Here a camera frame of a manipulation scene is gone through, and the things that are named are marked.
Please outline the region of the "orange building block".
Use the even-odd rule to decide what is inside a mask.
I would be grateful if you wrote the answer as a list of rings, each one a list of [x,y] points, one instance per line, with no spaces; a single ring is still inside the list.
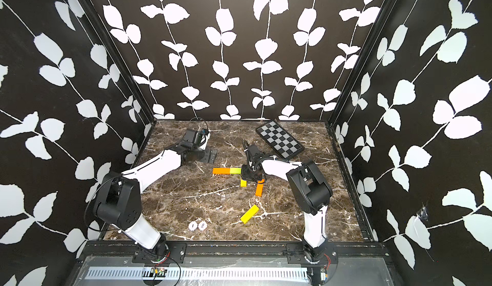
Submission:
[[[213,168],[213,174],[231,174],[230,168]]]
[[[262,196],[264,183],[265,183],[264,179],[257,181],[255,196],[257,196],[257,197]]]

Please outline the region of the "long yellow building block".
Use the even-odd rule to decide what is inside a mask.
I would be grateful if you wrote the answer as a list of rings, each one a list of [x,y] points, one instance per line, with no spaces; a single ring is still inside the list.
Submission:
[[[257,205],[253,205],[246,213],[240,218],[243,224],[246,224],[250,219],[252,219],[257,212],[259,211],[259,207]]]

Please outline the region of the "green building block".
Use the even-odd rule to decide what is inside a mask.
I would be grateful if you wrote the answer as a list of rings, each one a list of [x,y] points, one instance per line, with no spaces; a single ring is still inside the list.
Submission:
[[[242,173],[242,168],[240,167],[234,167],[229,169],[229,174],[241,174]]]

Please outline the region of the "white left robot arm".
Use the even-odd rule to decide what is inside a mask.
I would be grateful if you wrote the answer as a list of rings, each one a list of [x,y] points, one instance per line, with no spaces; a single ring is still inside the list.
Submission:
[[[165,241],[165,237],[142,213],[142,193],[187,162],[213,164],[216,157],[215,149],[190,150],[178,146],[166,149],[155,158],[123,173],[108,173],[94,194],[92,213],[122,231],[141,248],[154,250]]]

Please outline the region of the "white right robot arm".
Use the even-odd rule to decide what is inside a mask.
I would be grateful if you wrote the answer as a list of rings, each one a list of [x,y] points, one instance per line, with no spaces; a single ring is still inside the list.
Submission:
[[[266,155],[247,141],[243,141],[243,149],[246,163],[242,165],[242,180],[261,185],[268,176],[275,176],[289,183],[294,199],[304,213],[304,253],[310,262],[318,261],[327,248],[325,220],[333,196],[333,190],[318,166],[312,160],[290,162]]]

